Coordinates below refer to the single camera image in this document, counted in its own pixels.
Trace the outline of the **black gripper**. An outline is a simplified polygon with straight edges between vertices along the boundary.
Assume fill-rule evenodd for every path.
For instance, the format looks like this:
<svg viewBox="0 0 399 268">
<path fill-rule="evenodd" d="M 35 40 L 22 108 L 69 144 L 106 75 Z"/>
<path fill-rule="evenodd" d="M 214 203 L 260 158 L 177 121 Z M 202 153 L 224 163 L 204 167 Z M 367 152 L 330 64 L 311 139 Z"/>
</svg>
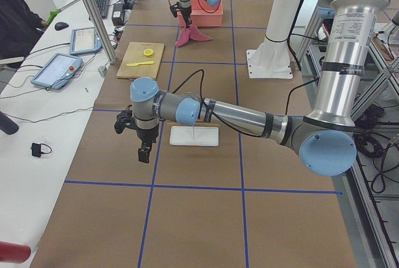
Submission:
<svg viewBox="0 0 399 268">
<path fill-rule="evenodd" d="M 180 12 L 185 21 L 186 28 L 189 28 L 191 26 L 191 6 L 181 8 Z"/>
<path fill-rule="evenodd" d="M 149 163 L 150 150 L 152 144 L 156 143 L 159 136 L 158 120 L 135 120 L 137 137 L 142 141 L 141 147 L 138 149 L 138 161 L 141 163 Z"/>
</svg>

